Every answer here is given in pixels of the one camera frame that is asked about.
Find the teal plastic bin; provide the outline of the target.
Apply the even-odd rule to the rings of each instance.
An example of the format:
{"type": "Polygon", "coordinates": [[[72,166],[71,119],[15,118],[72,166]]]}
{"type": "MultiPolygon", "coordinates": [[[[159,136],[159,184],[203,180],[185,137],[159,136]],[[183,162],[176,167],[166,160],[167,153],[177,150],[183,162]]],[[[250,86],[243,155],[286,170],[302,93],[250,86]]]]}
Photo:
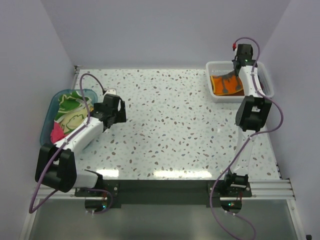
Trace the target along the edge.
{"type": "MultiPolygon", "coordinates": [[[[40,145],[44,145],[44,144],[51,144],[51,132],[54,128],[54,119],[55,116],[58,113],[59,110],[59,98],[64,95],[64,94],[70,94],[73,91],[77,91],[80,94],[80,89],[64,89],[59,91],[58,93],[56,93],[52,99],[51,102],[49,104],[48,110],[47,110],[47,114],[46,117],[44,119],[44,123],[43,123],[43,127],[42,127],[42,131],[40,134],[40,145]]],[[[83,89],[84,92],[84,96],[86,98],[90,98],[92,104],[97,103],[98,101],[98,96],[96,94],[95,91],[93,91],[92,89],[88,89],[85,88],[83,89]]]]}

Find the white plastic mesh basket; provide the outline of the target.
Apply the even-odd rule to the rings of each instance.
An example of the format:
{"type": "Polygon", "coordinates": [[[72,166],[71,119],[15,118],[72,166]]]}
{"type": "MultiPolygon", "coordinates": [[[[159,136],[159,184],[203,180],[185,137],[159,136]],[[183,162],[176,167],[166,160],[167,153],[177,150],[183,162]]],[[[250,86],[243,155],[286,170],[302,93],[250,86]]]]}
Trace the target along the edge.
{"type": "MultiPolygon", "coordinates": [[[[210,76],[225,75],[231,71],[234,71],[234,66],[231,61],[209,61],[207,62],[205,68],[208,89],[215,103],[241,103],[244,99],[244,96],[247,96],[249,94],[249,91],[245,90],[244,88],[243,96],[216,96],[213,94],[210,76]]],[[[257,74],[255,79],[258,81],[258,89],[261,90],[265,96],[269,98],[273,97],[274,88],[265,66],[261,62],[258,62],[257,68],[254,72],[257,74]]],[[[243,74],[239,78],[241,79],[242,85],[244,87],[245,81],[247,79],[243,74]]]]}

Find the green patterned towel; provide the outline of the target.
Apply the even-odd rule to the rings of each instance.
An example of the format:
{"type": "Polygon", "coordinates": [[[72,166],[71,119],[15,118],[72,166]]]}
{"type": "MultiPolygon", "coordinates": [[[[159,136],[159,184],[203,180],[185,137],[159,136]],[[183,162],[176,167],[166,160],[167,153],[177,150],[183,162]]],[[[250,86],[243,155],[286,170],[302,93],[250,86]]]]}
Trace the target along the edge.
{"type": "Polygon", "coordinates": [[[54,122],[61,127],[65,135],[78,128],[88,117],[86,104],[90,111],[93,110],[92,99],[87,96],[84,98],[85,101],[79,91],[64,93],[58,98],[58,111],[54,122]]]}

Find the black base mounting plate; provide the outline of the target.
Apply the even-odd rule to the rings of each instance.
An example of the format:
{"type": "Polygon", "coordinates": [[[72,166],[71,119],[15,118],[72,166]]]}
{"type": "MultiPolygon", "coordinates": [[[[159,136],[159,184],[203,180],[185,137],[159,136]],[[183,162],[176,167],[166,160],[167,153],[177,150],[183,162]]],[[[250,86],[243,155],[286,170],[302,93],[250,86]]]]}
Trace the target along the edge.
{"type": "Polygon", "coordinates": [[[224,198],[240,201],[253,196],[251,186],[213,187],[214,180],[102,180],[98,190],[77,188],[75,196],[85,198],[87,209],[102,210],[123,205],[205,205],[220,207],[224,198]]]}

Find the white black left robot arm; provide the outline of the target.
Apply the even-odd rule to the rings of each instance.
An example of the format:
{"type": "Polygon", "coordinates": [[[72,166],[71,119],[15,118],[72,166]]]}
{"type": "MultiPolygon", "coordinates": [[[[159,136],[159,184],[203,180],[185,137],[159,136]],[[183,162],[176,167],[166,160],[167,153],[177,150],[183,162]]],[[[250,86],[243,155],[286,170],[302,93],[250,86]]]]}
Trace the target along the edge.
{"type": "Polygon", "coordinates": [[[71,189],[86,188],[92,196],[103,193],[102,175],[78,166],[79,154],[113,124],[125,123],[126,106],[120,96],[105,94],[102,102],[93,105],[85,118],[67,137],[55,144],[46,143],[39,150],[35,181],[67,193],[71,189]]]}

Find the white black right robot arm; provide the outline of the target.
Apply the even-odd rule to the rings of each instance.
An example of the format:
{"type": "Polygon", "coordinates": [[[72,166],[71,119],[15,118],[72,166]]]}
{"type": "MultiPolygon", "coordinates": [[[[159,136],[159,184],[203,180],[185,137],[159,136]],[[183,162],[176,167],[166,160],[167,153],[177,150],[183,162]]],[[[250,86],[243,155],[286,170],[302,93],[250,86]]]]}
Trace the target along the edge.
{"type": "Polygon", "coordinates": [[[252,155],[255,134],[267,121],[272,103],[265,99],[258,78],[258,64],[253,59],[253,47],[250,44],[233,44],[235,57],[233,68],[235,77],[242,82],[244,98],[235,115],[238,127],[238,140],[235,160],[229,167],[223,180],[223,192],[227,196],[235,196],[239,191],[248,191],[249,162],[252,155]]]}

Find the pink towel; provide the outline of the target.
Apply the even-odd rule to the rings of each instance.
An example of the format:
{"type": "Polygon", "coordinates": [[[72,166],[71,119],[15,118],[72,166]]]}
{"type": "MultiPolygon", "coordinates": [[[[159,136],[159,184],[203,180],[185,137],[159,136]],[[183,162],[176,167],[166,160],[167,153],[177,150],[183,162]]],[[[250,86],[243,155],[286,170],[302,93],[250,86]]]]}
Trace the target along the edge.
{"type": "Polygon", "coordinates": [[[62,140],[65,137],[66,137],[66,135],[65,135],[63,129],[61,128],[61,126],[57,122],[54,122],[53,129],[50,133],[51,142],[54,144],[54,143],[62,140]]]}

